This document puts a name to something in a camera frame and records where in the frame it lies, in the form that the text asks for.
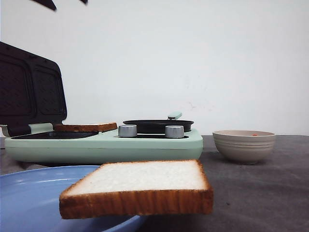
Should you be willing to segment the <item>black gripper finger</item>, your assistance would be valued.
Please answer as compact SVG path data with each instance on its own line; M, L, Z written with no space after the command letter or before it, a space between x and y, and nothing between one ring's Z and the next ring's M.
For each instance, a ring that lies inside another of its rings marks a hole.
M83 4L87 5L88 4L88 0L80 0Z
M54 2L52 0L33 0L34 2L52 10L52 11L56 11L57 8L54 4Z

